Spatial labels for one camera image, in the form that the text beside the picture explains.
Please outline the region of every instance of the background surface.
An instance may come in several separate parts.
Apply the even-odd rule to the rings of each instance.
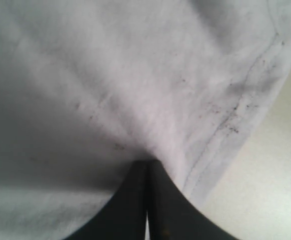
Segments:
[[[242,240],[291,240],[291,73],[201,211]]]

